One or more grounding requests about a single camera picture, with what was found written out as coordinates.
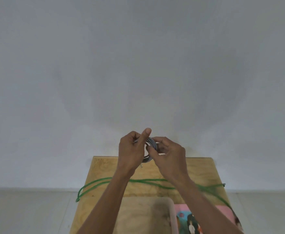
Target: floor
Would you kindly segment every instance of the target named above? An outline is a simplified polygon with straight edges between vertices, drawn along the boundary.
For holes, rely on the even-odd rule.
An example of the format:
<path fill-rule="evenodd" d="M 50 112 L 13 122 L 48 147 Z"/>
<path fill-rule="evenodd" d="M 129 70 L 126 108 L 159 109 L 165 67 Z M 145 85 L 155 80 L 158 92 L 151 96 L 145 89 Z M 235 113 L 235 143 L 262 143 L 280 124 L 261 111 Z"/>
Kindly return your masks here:
<path fill-rule="evenodd" d="M 285 194 L 228 193 L 245 233 L 285 233 Z M 0 191 L 0 234 L 67 234 L 77 192 Z"/>

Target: green rope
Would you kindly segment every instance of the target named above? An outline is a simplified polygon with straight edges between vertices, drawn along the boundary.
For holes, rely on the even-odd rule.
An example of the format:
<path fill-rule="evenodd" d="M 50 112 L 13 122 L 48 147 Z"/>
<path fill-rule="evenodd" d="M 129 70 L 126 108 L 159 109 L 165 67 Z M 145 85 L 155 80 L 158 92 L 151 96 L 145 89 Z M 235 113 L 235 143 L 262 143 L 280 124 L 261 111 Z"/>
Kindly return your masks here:
<path fill-rule="evenodd" d="M 79 202 L 80 199 L 81 199 L 81 197 L 82 197 L 83 195 L 85 195 L 86 193 L 90 192 L 90 191 L 93 190 L 93 189 L 96 189 L 96 188 L 97 188 L 98 186 L 100 186 L 100 185 L 107 184 L 107 183 L 109 183 L 110 181 L 100 182 L 100 183 L 94 185 L 93 187 L 91 187 L 90 189 L 84 191 L 82 194 L 80 194 L 80 192 L 81 192 L 84 188 L 86 188 L 87 186 L 90 186 L 91 184 L 94 184 L 94 183 L 96 183 L 96 182 L 103 181 L 103 180 L 108 180 L 108 179 L 111 179 L 111 178 L 112 178 L 112 177 L 105 177 L 105 178 L 97 179 L 97 180 L 92 181 L 92 182 L 86 184 L 85 186 L 83 186 L 83 187 L 78 191 L 78 197 L 77 197 L 77 199 L 76 199 L 76 202 Z M 163 185 L 160 185 L 160 184 L 158 184 L 158 183 L 153 183 L 153 182 L 150 182 L 150 181 L 164 181 L 164 182 L 168 182 L 168 180 L 166 180 L 166 179 L 130 179 L 130 180 L 129 180 L 129 182 L 133 182 L 133 183 L 142 183 L 142 184 L 148 184 L 148 185 L 157 186 L 157 187 L 160 187 L 160 188 L 162 188 L 162 189 L 175 190 L 174 187 L 163 186 Z M 215 192 L 213 192 L 213 191 L 211 190 L 212 188 L 216 188 L 216 187 L 220 187 L 220 186 L 225 186 L 224 183 L 223 183 L 223 184 L 210 185 L 210 186 L 202 186 L 202 185 L 198 185 L 198 184 L 197 184 L 197 186 L 198 186 L 198 188 L 199 188 L 200 191 L 206 192 L 206 193 L 208 193 L 208 194 L 211 194 L 211 195 L 215 196 L 216 198 L 218 198 L 220 201 L 222 201 L 226 206 L 228 206 L 228 207 L 232 210 L 231 206 L 229 205 L 229 203 L 228 203 L 226 200 L 224 200 L 222 197 L 220 197 L 218 194 L 216 194 Z"/>

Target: forearm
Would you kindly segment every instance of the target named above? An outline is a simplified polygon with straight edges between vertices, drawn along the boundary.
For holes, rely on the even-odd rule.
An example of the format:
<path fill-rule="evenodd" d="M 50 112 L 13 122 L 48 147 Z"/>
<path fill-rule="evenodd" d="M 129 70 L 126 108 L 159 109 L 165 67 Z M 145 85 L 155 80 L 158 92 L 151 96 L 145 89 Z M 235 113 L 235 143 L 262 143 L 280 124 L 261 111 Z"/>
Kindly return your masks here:
<path fill-rule="evenodd" d="M 192 180 L 189 179 L 185 183 L 179 183 L 175 186 L 205 234 L 242 234 L 228 218 L 201 194 Z"/>
<path fill-rule="evenodd" d="M 129 177 L 116 171 L 77 234 L 112 233 Z"/>

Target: gray wall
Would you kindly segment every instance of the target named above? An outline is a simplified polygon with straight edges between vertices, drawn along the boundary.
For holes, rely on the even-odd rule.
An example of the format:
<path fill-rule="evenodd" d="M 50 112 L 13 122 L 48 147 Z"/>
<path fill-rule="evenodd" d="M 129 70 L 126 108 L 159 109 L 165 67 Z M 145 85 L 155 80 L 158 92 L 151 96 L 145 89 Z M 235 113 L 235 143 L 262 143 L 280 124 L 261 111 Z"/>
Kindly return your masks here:
<path fill-rule="evenodd" d="M 0 0 L 0 187 L 79 188 L 145 127 L 285 189 L 285 0 Z"/>

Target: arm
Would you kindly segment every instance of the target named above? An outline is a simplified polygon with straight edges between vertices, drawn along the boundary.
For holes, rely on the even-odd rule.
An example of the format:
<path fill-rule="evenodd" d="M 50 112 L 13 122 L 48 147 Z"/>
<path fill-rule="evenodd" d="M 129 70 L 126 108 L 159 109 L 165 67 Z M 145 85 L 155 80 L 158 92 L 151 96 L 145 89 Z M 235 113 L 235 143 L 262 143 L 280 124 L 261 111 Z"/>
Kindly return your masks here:
<path fill-rule="evenodd" d="M 125 188 L 143 160 L 144 145 L 150 133 L 151 129 L 147 128 L 142 134 L 132 131 L 121 138 L 117 170 L 77 234 L 113 233 Z"/>
<path fill-rule="evenodd" d="M 205 234 L 242 234 L 242 232 L 227 219 L 203 194 L 187 172 L 185 149 L 166 137 L 154 137 L 158 142 L 158 151 L 147 147 L 149 155 L 159 167 L 161 174 L 171 182 L 190 211 L 198 220 Z"/>

